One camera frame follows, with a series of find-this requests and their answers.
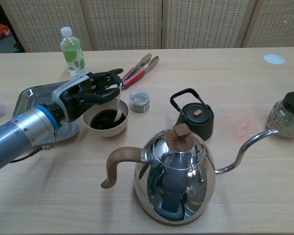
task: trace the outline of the metal tongs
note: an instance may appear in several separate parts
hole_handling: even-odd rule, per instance
[[[135,82],[140,80],[146,73],[152,70],[159,61],[159,56],[155,56],[151,59],[152,55],[149,53],[145,55],[138,64],[133,67],[123,78],[122,89],[127,89]]]

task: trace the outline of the dark liquid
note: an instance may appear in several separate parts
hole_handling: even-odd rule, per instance
[[[90,127],[97,130],[106,130],[120,125],[126,119],[125,115],[122,113],[121,118],[114,122],[116,116],[117,110],[115,109],[103,110],[93,117],[90,122]]]

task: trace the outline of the stainless steel kettle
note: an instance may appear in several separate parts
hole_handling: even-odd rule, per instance
[[[145,212],[165,224],[188,223],[206,209],[216,175],[236,168],[251,145],[277,133],[272,129],[255,135],[242,145],[234,163],[215,169],[205,142],[181,123],[156,134],[144,148],[114,150],[107,159],[107,179],[101,187],[111,188],[116,183],[118,163],[138,162],[134,186]]]

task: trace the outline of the white bowl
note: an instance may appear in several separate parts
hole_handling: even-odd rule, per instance
[[[90,123],[92,119],[94,118],[95,115],[100,113],[103,110],[107,109],[117,109],[117,99],[111,100],[108,103],[101,104],[101,105],[93,105],[90,107],[84,114],[83,114],[83,122],[85,125],[91,129],[97,136],[100,137],[111,137],[119,134],[126,126],[127,126],[127,121],[129,117],[129,107],[128,105],[123,101],[120,100],[120,109],[122,113],[125,115],[125,120],[118,126],[106,129],[106,130],[98,130],[90,127]]]

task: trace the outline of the robotic arm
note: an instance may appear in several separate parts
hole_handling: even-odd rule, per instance
[[[38,104],[0,126],[0,169],[50,134],[56,137],[61,121],[73,122],[92,105],[115,99],[120,90],[109,87],[122,83],[121,72],[123,69],[79,76],[54,90],[50,105]]]

